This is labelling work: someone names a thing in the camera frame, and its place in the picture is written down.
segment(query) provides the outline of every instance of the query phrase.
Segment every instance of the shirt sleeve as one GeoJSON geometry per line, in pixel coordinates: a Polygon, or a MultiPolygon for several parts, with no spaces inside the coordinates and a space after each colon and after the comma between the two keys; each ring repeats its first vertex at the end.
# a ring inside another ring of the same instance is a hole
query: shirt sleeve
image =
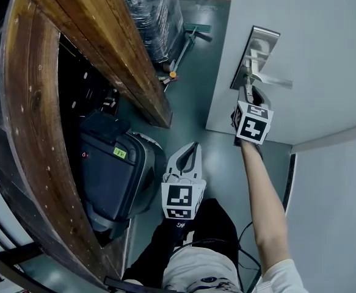
{"type": "Polygon", "coordinates": [[[257,287],[261,293],[271,288],[273,293],[308,293],[304,289],[299,272],[292,259],[280,261],[272,266],[263,276],[263,284],[257,287]]]}

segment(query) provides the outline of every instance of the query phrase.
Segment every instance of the plastic-wrapped boxes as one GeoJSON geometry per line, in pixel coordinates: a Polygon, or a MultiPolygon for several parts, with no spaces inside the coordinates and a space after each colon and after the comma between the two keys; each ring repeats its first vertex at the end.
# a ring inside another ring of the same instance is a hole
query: plastic-wrapped boxes
{"type": "Polygon", "coordinates": [[[126,1],[151,60],[170,60],[184,34],[179,0],[126,1]]]}

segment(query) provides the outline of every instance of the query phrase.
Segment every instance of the wood grain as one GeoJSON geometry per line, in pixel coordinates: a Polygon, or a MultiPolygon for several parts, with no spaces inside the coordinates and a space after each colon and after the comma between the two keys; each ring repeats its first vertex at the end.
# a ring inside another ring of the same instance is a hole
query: wood grain
{"type": "Polygon", "coordinates": [[[106,275],[118,278],[89,225],[70,170],[59,113],[59,31],[31,0],[12,0],[9,8],[1,103],[26,190],[60,250],[71,257],[70,270],[80,269],[82,277],[86,273],[99,284],[106,275]]]}
{"type": "Polygon", "coordinates": [[[57,28],[153,125],[169,103],[124,0],[34,0],[57,28]]]}

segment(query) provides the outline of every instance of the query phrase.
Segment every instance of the white t-shirt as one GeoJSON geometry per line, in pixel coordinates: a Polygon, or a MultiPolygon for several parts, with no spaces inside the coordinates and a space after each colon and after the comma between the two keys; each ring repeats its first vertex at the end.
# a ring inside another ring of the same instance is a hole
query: white t-shirt
{"type": "MultiPolygon", "coordinates": [[[[185,247],[164,271],[163,288],[186,293],[241,293],[236,267],[225,255],[208,248],[185,247]]],[[[292,259],[272,266],[258,282],[257,293],[308,293],[292,259]]]]}

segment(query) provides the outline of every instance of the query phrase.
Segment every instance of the person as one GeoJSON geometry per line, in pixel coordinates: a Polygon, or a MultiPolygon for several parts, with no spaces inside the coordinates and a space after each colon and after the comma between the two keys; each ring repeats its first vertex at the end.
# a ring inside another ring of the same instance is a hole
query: person
{"type": "MultiPolygon", "coordinates": [[[[289,252],[285,212],[261,155],[256,146],[245,141],[241,142],[241,151],[262,273],[253,292],[307,293],[289,252]]],[[[187,293],[242,292],[236,228],[217,200],[203,201],[195,219],[184,225],[176,222],[163,220],[149,246],[125,271],[123,280],[187,293]],[[223,242],[197,242],[173,254],[186,239],[223,242]]]]}

